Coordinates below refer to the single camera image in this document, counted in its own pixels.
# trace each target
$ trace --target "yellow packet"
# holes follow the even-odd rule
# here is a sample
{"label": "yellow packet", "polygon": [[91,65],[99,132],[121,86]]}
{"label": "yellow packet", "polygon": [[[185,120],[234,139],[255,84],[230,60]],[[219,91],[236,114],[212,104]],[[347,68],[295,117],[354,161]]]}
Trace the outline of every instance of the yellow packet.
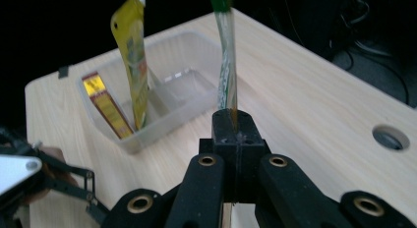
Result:
{"label": "yellow packet", "polygon": [[144,8],[145,3],[141,0],[127,0],[111,18],[111,31],[126,67],[137,130],[145,124],[148,104]]}

